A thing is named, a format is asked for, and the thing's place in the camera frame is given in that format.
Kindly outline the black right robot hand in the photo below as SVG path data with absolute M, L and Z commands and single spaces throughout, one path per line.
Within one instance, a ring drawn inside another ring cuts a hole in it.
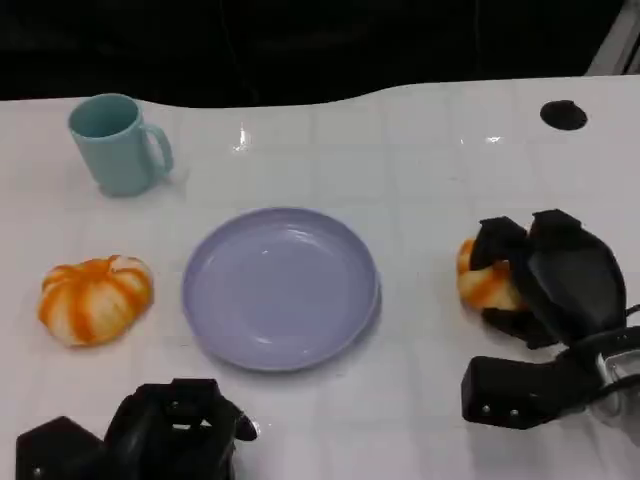
M 560 209 L 534 213 L 529 229 L 506 216 L 482 220 L 471 270 L 498 266 L 516 305 L 484 306 L 481 317 L 532 350 L 626 326 L 626 286 L 612 250 Z

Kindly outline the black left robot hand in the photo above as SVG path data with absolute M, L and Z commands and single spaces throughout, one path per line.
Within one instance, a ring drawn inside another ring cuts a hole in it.
M 216 380 L 174 379 L 125 397 L 104 442 L 123 479 L 232 479 L 235 442 L 257 438 Z

